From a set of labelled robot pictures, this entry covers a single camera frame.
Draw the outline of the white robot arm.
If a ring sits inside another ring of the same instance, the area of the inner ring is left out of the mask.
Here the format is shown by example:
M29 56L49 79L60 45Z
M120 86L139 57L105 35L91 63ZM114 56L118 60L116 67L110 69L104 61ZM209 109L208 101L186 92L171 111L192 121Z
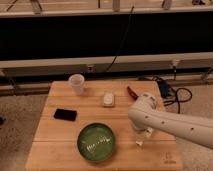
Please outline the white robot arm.
M137 98L128 117L136 130L151 127L213 149L213 119L158 111L157 99L151 93Z

